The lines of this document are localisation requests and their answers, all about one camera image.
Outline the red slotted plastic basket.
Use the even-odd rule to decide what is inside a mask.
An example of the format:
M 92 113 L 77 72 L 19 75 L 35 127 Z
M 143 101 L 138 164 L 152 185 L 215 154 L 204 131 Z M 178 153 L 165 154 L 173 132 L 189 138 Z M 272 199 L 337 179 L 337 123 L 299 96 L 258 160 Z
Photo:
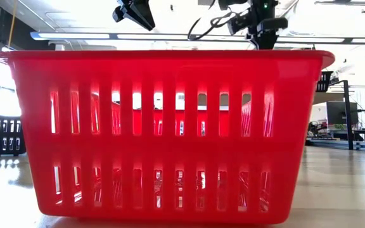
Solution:
M 0 52 L 40 211 L 278 224 L 328 51 Z

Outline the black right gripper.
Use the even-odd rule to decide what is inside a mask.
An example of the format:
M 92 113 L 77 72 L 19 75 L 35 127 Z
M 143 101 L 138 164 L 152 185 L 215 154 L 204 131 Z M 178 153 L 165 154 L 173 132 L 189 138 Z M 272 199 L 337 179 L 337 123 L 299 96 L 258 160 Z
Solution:
M 247 29 L 247 36 L 251 39 L 264 34 L 276 36 L 278 30 L 288 27 L 286 18 L 276 17 L 278 0 L 240 0 L 240 3 L 250 6 L 228 20 L 227 27 L 231 35 Z M 252 42 L 257 50 L 269 50 L 274 49 L 276 39 L 253 39 Z

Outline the wooden shelf with black frame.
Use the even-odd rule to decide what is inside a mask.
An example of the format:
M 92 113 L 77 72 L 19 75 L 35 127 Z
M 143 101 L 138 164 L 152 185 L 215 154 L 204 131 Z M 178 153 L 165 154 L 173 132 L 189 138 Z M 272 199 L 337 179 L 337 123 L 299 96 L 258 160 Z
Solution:
M 351 124 L 351 117 L 350 117 L 350 98 L 349 98 L 349 83 L 347 80 L 341 80 L 339 82 L 335 82 L 335 84 L 343 83 L 343 98 L 345 102 L 345 109 L 346 109 L 346 131 L 347 131 L 347 141 L 349 142 L 349 148 L 352 150 L 352 143 L 354 142 L 354 135 L 352 132 L 352 124 Z

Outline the dark computer monitor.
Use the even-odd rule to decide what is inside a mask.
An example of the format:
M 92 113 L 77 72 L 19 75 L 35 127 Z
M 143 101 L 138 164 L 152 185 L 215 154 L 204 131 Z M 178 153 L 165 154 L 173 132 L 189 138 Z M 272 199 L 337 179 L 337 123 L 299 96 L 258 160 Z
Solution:
M 327 121 L 329 125 L 346 124 L 345 102 L 328 101 L 326 102 Z M 351 124 L 358 124 L 357 103 L 350 103 Z

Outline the black aluminium table frame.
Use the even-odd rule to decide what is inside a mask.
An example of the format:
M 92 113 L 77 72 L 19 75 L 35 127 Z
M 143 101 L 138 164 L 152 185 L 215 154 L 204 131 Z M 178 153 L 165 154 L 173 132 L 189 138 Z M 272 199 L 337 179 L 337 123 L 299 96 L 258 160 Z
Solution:
M 320 139 L 307 139 L 306 146 L 317 146 L 323 148 L 346 149 L 350 150 L 348 141 L 332 141 Z M 365 151 L 365 141 L 354 141 L 352 143 L 352 150 Z

